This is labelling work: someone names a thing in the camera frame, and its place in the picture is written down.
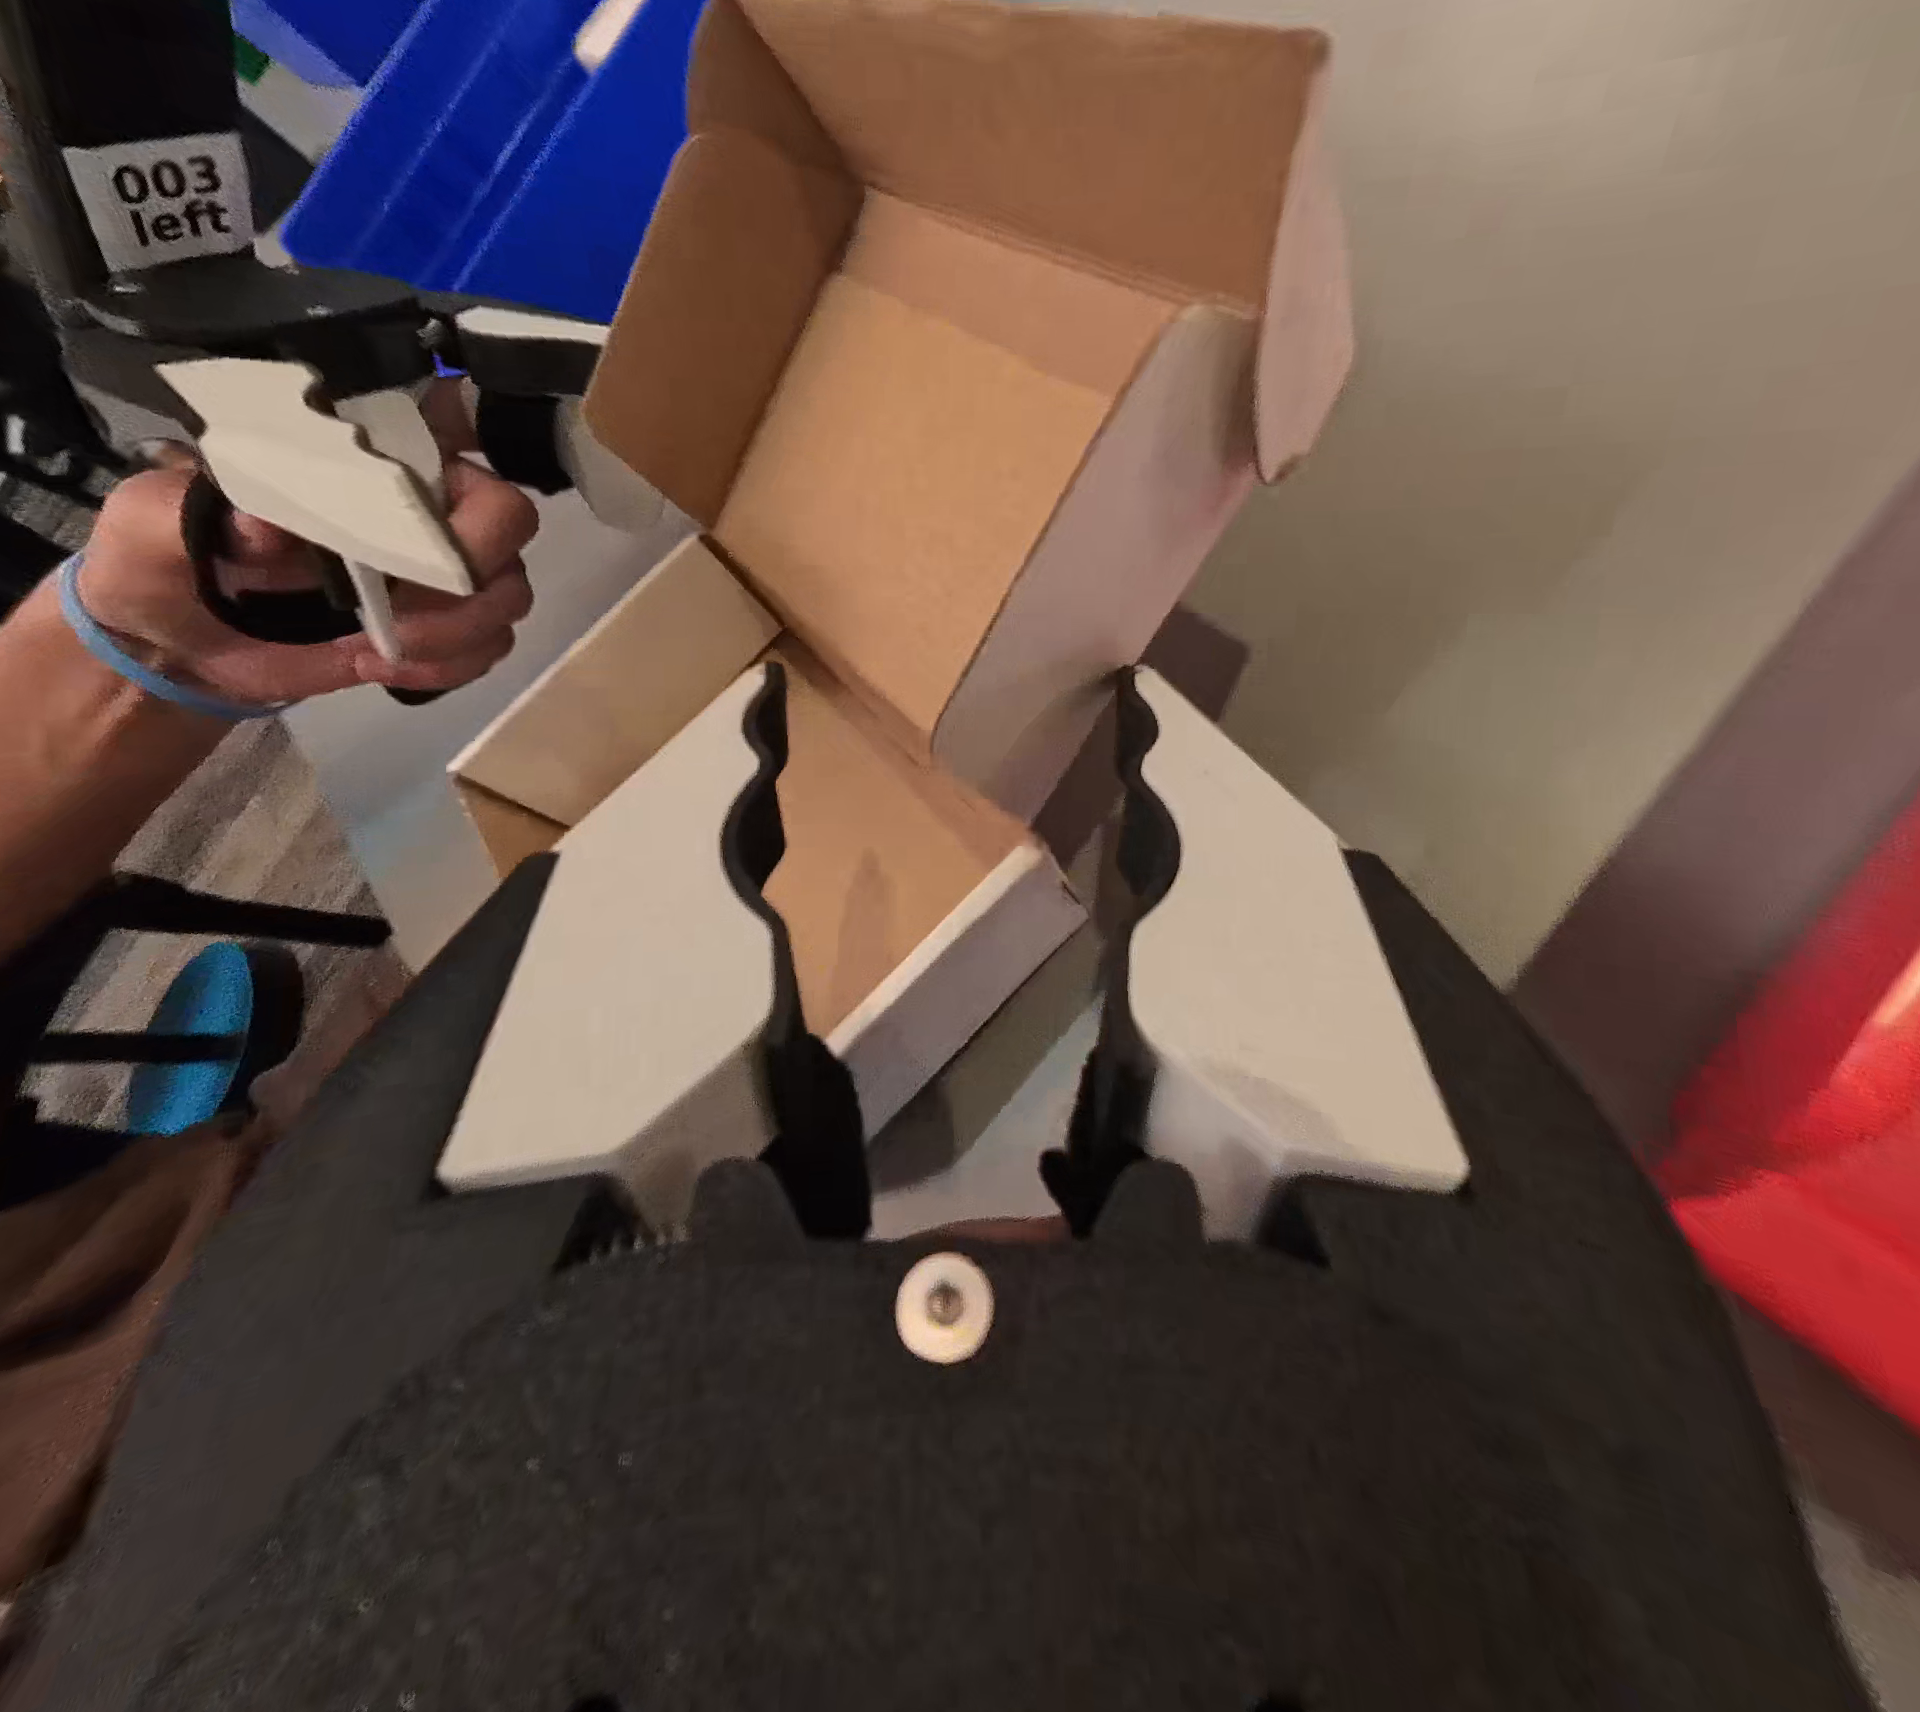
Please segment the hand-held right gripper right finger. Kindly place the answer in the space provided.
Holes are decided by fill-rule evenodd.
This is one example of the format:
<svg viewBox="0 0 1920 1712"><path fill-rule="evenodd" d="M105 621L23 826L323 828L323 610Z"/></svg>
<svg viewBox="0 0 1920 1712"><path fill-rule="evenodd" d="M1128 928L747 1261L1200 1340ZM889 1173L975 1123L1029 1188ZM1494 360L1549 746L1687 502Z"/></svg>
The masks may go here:
<svg viewBox="0 0 1920 1712"><path fill-rule="evenodd" d="M1073 1236L1182 1167L1203 1231L1287 1186L1458 1195L1469 1156L1339 840L1150 666L1114 683L1098 1029L1043 1180Z"/></svg>

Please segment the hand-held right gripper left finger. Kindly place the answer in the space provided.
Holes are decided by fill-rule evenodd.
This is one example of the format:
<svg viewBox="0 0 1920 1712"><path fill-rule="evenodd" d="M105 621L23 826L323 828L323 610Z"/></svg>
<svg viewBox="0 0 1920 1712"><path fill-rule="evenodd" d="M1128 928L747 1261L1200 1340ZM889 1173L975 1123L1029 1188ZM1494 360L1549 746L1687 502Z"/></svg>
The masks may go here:
<svg viewBox="0 0 1920 1712"><path fill-rule="evenodd" d="M869 1234L854 1076L807 1024L768 897L787 694L777 660L750 666L559 840L444 1188L600 1177L664 1234L709 1167L761 1158L808 1236Z"/></svg>

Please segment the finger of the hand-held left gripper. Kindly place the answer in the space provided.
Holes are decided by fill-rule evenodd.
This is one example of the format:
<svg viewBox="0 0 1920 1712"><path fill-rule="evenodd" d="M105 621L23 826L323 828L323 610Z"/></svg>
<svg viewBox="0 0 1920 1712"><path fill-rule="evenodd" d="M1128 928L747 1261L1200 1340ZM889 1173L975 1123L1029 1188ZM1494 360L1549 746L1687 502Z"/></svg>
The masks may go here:
<svg viewBox="0 0 1920 1712"><path fill-rule="evenodd" d="M473 387L473 431L493 471L543 498L576 492L600 525L648 531L664 498L590 424L586 392L608 324L465 306L450 310L450 364Z"/></svg>
<svg viewBox="0 0 1920 1712"><path fill-rule="evenodd" d="M200 421L205 466L236 510L330 553L357 588L377 578L475 588L418 389L323 407L319 374L301 360L187 357L156 374Z"/></svg>

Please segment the white cardboard box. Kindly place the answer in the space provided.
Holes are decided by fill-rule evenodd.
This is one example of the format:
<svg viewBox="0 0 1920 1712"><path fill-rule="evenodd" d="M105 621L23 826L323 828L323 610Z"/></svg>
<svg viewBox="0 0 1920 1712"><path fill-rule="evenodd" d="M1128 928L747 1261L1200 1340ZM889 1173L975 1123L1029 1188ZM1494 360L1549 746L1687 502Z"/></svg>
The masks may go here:
<svg viewBox="0 0 1920 1712"><path fill-rule="evenodd" d="M586 392L695 525L450 765L494 869L787 666L769 899L876 1127L1084 908L1034 819L1354 364L1317 27L709 0Z"/></svg>

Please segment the red plastic bin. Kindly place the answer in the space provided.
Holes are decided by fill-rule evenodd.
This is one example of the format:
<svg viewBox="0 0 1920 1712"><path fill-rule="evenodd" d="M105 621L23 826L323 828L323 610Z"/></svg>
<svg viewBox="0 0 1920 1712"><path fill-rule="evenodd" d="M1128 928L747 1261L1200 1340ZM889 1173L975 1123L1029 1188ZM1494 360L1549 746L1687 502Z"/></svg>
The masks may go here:
<svg viewBox="0 0 1920 1712"><path fill-rule="evenodd" d="M1918 801L1692 1072L1655 1184L1718 1287L1918 1432Z"/></svg>

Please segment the person's left forearm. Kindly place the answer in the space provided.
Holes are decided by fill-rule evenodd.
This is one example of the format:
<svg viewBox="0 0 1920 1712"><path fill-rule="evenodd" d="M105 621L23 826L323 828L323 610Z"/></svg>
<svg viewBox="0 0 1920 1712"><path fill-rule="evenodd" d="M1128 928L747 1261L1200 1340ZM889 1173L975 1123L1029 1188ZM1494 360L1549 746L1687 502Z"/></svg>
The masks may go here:
<svg viewBox="0 0 1920 1712"><path fill-rule="evenodd" d="M133 692L72 638L52 576L4 621L4 955L87 890L236 727Z"/></svg>

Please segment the person's left hand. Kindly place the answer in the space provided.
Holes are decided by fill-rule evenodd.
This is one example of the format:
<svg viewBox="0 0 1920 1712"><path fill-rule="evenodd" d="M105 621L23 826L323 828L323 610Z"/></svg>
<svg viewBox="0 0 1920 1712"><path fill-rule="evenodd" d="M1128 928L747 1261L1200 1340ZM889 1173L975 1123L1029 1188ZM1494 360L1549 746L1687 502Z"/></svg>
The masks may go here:
<svg viewBox="0 0 1920 1712"><path fill-rule="evenodd" d="M540 513L516 485L468 459L475 434L465 381L432 381L420 410L444 452L448 525L475 588L454 596L398 582L401 659L383 659L365 634L269 644L215 617L198 596L184 548L184 498L198 463L180 448L165 448L161 463L111 488L83 548L77 601L138 663L244 708L293 705L361 683L450 692L482 678L511 652L513 628L532 610L523 553Z"/></svg>

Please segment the blue wristband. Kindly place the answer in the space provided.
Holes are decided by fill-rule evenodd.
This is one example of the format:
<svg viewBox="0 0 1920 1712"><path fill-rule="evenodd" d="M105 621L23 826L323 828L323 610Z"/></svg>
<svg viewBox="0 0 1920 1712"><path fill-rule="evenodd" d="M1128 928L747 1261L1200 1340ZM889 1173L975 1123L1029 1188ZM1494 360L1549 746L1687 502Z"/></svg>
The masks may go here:
<svg viewBox="0 0 1920 1712"><path fill-rule="evenodd" d="M297 698L241 694L209 678L204 655L188 649L198 638L180 644L180 638L151 635L144 628L105 621L87 595L87 571L88 548L80 548L52 576L61 621L94 663L133 692L222 726L269 720L297 705Z"/></svg>

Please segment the blue round pad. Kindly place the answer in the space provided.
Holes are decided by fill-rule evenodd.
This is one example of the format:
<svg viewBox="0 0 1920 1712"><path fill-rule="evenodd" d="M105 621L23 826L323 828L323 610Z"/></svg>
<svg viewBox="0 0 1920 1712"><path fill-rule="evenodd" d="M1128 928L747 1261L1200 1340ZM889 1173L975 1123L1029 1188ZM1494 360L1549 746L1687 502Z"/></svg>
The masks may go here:
<svg viewBox="0 0 1920 1712"><path fill-rule="evenodd" d="M244 945L216 940L161 992L147 1049L124 1091L133 1137L177 1137L215 1120L236 1090L252 1037L255 988Z"/></svg>

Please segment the person's leg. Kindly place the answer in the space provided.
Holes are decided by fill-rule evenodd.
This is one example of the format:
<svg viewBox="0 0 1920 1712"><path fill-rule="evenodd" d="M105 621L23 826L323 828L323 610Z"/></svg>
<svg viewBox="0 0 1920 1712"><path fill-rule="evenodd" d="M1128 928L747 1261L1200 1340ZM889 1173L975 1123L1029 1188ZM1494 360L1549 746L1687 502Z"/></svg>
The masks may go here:
<svg viewBox="0 0 1920 1712"><path fill-rule="evenodd" d="M133 1375L272 1127L200 1123L4 1211L4 1597L66 1557Z"/></svg>

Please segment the black chair frame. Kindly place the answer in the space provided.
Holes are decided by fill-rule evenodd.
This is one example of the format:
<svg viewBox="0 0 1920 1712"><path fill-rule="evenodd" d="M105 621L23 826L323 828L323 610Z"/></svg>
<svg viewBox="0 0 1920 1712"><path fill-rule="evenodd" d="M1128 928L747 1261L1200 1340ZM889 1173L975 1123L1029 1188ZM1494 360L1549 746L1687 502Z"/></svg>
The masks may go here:
<svg viewBox="0 0 1920 1712"><path fill-rule="evenodd" d="M43 1060L133 1063L161 1058L131 1033L115 1033L108 1045L87 1045L77 1052L52 1038L61 999L111 931L377 949L395 928L377 915L293 908L212 894L151 876L111 876L4 955L6 1083L18 1083L26 1067Z"/></svg>

